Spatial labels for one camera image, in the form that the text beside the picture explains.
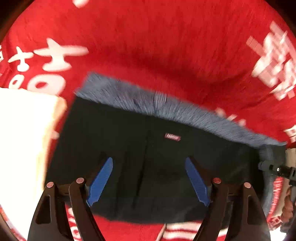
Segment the person's right hand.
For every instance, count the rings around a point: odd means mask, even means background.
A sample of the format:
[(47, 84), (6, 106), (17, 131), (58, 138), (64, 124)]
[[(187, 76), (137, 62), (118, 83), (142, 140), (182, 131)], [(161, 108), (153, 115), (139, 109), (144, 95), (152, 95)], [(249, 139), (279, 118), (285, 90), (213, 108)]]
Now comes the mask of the person's right hand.
[(292, 186), (290, 186), (286, 192), (284, 207), (282, 209), (282, 214), (280, 217), (282, 223), (288, 223), (293, 218), (293, 203), (290, 199), (291, 189)]

